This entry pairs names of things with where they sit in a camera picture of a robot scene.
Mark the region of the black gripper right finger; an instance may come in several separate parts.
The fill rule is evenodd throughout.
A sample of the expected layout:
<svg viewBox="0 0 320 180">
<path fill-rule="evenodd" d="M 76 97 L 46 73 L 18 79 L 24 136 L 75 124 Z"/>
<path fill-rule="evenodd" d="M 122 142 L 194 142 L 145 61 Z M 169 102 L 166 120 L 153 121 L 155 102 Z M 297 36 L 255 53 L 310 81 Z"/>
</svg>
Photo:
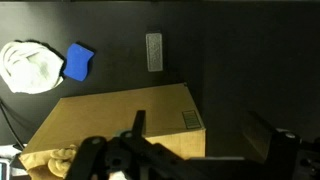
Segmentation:
<svg viewBox="0 0 320 180">
<path fill-rule="evenodd" d="M 261 180 L 320 180 L 320 140 L 275 128 L 257 112 L 241 122 L 244 137 L 262 157 Z"/>
</svg>

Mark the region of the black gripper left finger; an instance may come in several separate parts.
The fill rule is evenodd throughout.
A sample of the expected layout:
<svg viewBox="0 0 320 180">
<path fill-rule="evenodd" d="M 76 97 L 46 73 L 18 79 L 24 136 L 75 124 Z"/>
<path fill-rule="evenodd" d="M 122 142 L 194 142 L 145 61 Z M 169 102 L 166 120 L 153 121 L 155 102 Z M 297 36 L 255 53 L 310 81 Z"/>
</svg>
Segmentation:
<svg viewBox="0 0 320 180">
<path fill-rule="evenodd" d="M 146 111 L 138 110 L 131 130 L 111 140 L 102 136 L 85 139 L 66 180 L 110 180 L 116 172 L 129 180 L 174 180 L 169 169 L 170 151 L 142 136 L 145 119 Z"/>
</svg>

